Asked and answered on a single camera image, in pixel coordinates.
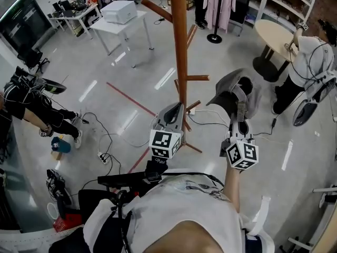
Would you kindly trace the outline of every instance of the white t-shirt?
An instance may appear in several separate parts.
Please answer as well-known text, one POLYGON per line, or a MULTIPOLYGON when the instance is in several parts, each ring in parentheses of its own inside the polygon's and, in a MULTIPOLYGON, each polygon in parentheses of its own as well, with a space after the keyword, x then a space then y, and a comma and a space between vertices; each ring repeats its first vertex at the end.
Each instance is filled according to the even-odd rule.
MULTIPOLYGON (((102 225, 111 214, 111 206, 109 200, 102 200, 84 226, 84 239, 91 252, 102 225)), ((194 221, 202 226, 224 253, 242 252, 240 216, 228 198, 205 176, 167 177, 145 196, 127 204, 123 216, 130 210, 127 240, 132 253, 142 253, 182 221, 194 221)))
POLYGON ((323 71, 331 70, 334 62, 334 54, 332 47, 329 44, 324 44, 325 42, 319 39, 318 37, 311 36, 299 36, 299 53, 295 57, 291 55, 291 61, 293 66, 290 64, 288 66, 288 72, 291 80, 294 84, 304 87, 307 82, 306 79, 313 78, 310 69, 314 75, 319 73, 319 70, 323 63, 323 71), (323 62, 323 52, 324 49, 327 50, 327 59, 323 62))

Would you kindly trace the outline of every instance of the white table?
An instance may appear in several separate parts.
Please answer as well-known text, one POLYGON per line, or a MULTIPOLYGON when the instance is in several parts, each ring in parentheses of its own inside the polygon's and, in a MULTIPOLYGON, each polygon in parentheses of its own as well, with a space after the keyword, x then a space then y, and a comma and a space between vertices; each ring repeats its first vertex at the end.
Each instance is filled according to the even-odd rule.
POLYGON ((83 12, 81 15, 77 15, 77 16, 74 16, 74 17, 58 17, 58 18, 49 18, 49 20, 54 20, 56 21, 56 23, 60 26, 60 28, 64 31, 61 23, 60 23, 60 20, 64 20, 66 22, 66 24, 68 25, 68 27, 70 28, 70 30, 73 32, 74 34, 74 31, 73 31, 73 28, 72 26, 70 25, 69 23, 69 20, 76 20, 76 21, 79 21, 80 24, 82 25, 84 31, 86 32, 86 34, 88 35, 88 37, 90 39, 92 39, 93 37, 91 36, 90 32, 88 31, 88 29, 86 28, 86 26, 84 25, 83 21, 82 21, 82 18, 87 15, 89 12, 93 11, 93 10, 96 10, 97 12, 97 15, 99 18, 102 18, 102 15, 101 15, 101 12, 98 10, 97 8, 97 5, 92 5, 90 6, 85 12, 83 12))
POLYGON ((97 37, 100 39, 104 49, 106 50, 106 53, 108 55, 110 55, 112 51, 109 51, 108 47, 106 46, 105 42, 103 41, 100 32, 108 32, 114 35, 117 35, 121 41, 121 45, 122 48, 126 54, 126 58, 128 60, 128 62, 130 63, 130 66, 132 68, 134 68, 136 65, 134 63, 134 60, 131 56, 130 53, 130 48, 128 47, 126 41, 128 40, 127 36, 126 36, 126 30, 134 27, 134 26, 138 26, 137 24, 139 24, 139 22, 143 21, 144 24, 144 28, 145 28, 145 32, 146 32, 146 36, 147 36, 147 41, 148 41, 148 46, 150 50, 153 50, 152 44, 151 44, 151 40, 150 40, 150 35, 148 33, 147 30, 147 25, 146 25, 146 20, 145 20, 145 15, 147 14, 147 12, 145 11, 137 11, 137 16, 134 17, 133 19, 131 19, 130 21, 128 21, 126 24, 117 24, 117 23, 108 23, 105 21, 105 19, 100 19, 98 20, 96 23, 94 23, 92 26, 90 26, 96 33, 97 37))

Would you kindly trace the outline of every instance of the shelving unit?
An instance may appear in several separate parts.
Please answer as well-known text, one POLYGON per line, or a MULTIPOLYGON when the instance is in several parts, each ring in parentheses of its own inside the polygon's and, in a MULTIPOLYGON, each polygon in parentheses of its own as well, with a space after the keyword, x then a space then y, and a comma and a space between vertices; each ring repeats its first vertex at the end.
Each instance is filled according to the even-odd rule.
MULTIPOLYGON (((282 0, 261 0, 261 2, 251 0, 249 2, 249 7, 257 11, 256 21, 268 16, 267 18, 271 18, 272 20, 281 24, 291 32, 295 32, 296 27, 292 22, 286 19, 288 18, 287 15, 293 14, 294 16, 296 16, 297 19, 292 20, 294 23, 306 22, 310 16, 315 0, 299 0, 299 2, 302 4, 301 9, 294 8, 282 0), (269 5, 268 1, 272 1, 281 6, 280 12, 282 12, 283 14, 280 14, 278 16, 276 10, 269 5)), ((253 25, 255 24, 255 21, 251 19, 247 19, 246 22, 251 23, 253 25)))

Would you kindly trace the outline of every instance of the black coat stand base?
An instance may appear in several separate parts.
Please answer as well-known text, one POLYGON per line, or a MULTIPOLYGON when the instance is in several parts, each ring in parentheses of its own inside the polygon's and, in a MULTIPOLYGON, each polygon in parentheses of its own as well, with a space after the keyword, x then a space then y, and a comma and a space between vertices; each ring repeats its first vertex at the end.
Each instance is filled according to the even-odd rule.
POLYGON ((211 43, 219 44, 222 42, 222 38, 219 35, 216 34, 209 34, 207 36, 207 40, 211 43))

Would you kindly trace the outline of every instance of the printer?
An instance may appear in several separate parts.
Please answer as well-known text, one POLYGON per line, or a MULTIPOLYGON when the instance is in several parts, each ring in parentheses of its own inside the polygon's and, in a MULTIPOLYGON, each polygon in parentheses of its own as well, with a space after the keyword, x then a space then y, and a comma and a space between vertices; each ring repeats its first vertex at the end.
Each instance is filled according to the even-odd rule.
POLYGON ((106 22, 125 24, 137 16, 136 5, 133 1, 113 1, 101 9, 106 22))

